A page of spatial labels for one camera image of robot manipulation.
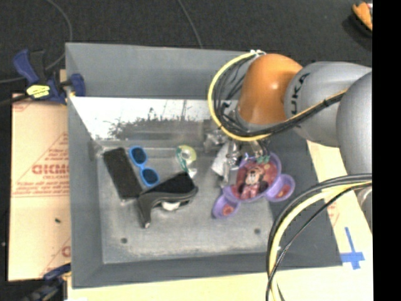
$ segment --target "purple toy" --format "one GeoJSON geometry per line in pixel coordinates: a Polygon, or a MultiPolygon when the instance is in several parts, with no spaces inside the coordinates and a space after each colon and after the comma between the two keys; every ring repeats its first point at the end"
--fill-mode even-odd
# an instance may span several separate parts
{"type": "Polygon", "coordinates": [[[259,160],[248,157],[239,165],[236,183],[222,188],[212,214],[215,218],[232,216],[241,203],[261,197],[272,202],[284,201],[292,195],[294,188],[294,179],[281,173],[281,161],[276,154],[270,153],[259,160]]]}

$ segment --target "black carpet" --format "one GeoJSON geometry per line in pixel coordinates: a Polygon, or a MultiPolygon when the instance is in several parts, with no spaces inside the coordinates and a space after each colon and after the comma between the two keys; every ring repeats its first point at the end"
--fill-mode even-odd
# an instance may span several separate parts
{"type": "MultiPolygon", "coordinates": [[[[350,21],[361,0],[52,0],[67,15],[73,41],[219,50],[260,49],[313,61],[372,66],[372,38],[350,21]]],[[[13,56],[46,50],[46,65],[64,52],[68,26],[46,0],[0,0],[0,101],[25,81],[13,56]]],[[[59,70],[64,61],[51,68],[59,70]]],[[[19,300],[41,282],[6,282],[10,178],[10,113],[0,108],[0,301],[19,300]]]]}

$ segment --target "blue sunglasses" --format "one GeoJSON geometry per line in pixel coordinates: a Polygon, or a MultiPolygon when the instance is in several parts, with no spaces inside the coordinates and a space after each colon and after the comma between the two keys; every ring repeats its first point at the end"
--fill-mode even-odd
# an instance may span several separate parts
{"type": "Polygon", "coordinates": [[[128,150],[128,154],[131,158],[131,161],[135,164],[135,166],[139,167],[140,178],[147,187],[159,183],[160,178],[157,172],[150,167],[145,167],[146,162],[148,160],[148,155],[146,154],[145,150],[142,147],[132,146],[128,150]]]}

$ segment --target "yellow cable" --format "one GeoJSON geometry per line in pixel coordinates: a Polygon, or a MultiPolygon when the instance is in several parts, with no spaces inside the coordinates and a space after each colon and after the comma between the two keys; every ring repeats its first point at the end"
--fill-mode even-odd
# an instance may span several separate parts
{"type": "MultiPolygon", "coordinates": [[[[257,136],[240,136],[240,135],[236,135],[233,134],[232,132],[230,132],[229,130],[227,130],[222,124],[221,121],[219,120],[219,118],[216,115],[216,112],[214,111],[214,106],[213,106],[213,91],[214,88],[216,86],[216,83],[218,81],[218,79],[220,78],[221,75],[223,75],[224,72],[226,72],[227,69],[229,69],[231,66],[235,65],[237,62],[246,59],[246,58],[250,58],[250,57],[254,57],[257,55],[257,52],[250,52],[250,53],[245,53],[243,55],[240,55],[238,57],[235,57],[234,59],[230,60],[229,62],[227,62],[223,67],[220,68],[220,70],[216,73],[216,75],[213,77],[211,84],[209,85],[209,92],[207,94],[207,104],[209,107],[209,111],[211,113],[211,117],[213,119],[213,121],[217,124],[217,126],[229,137],[231,137],[232,139],[235,140],[239,140],[239,141],[243,141],[243,142],[252,142],[254,140],[260,140],[266,137],[269,137],[272,133],[268,133],[268,134],[262,134],[262,135],[257,135],[257,136]]],[[[292,116],[290,119],[285,120],[284,122],[281,122],[279,124],[283,124],[283,123],[288,123],[292,120],[294,120],[295,118],[298,118],[300,115],[303,115],[307,110],[310,110],[312,108],[315,108],[319,105],[321,105],[323,102],[327,102],[329,100],[331,100],[334,97],[337,97],[341,94],[344,94],[347,91],[347,89],[342,90],[332,96],[329,96],[328,98],[318,102],[316,105],[311,106],[301,112],[299,112],[298,114],[292,116]]]]}
{"type": "MultiPolygon", "coordinates": [[[[347,185],[339,185],[339,186],[333,186],[329,189],[323,190],[322,192],[312,196],[311,198],[303,201],[299,205],[297,205],[286,217],[283,219],[281,222],[274,238],[273,238],[273,243],[271,245],[270,249],[270,256],[269,256],[269,274],[273,270],[275,264],[276,264],[276,259],[277,259],[277,254],[278,254],[278,248],[280,241],[284,235],[285,230],[289,226],[289,224],[294,220],[294,218],[300,214],[304,209],[306,209],[308,206],[311,206],[312,204],[316,203],[317,201],[321,199],[331,199],[334,198],[337,194],[346,191],[347,189],[351,189],[357,185],[368,185],[372,184],[371,181],[368,182],[357,182],[354,184],[347,184],[347,185]]],[[[276,283],[276,279],[273,278],[271,282],[271,291],[273,295],[273,300],[278,301],[281,300],[279,291],[278,291],[278,286],[276,283]]]]}

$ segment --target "orange object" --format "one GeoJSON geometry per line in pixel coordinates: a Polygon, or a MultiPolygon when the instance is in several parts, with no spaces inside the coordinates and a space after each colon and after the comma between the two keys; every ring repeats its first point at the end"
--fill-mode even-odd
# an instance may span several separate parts
{"type": "Polygon", "coordinates": [[[361,2],[359,5],[354,4],[352,6],[352,11],[370,31],[373,31],[372,9],[373,4],[369,4],[365,1],[361,2]]]}
{"type": "Polygon", "coordinates": [[[249,66],[237,111],[251,124],[268,125],[286,120],[284,96],[291,79],[302,69],[296,61],[279,54],[256,58],[249,66]]]}

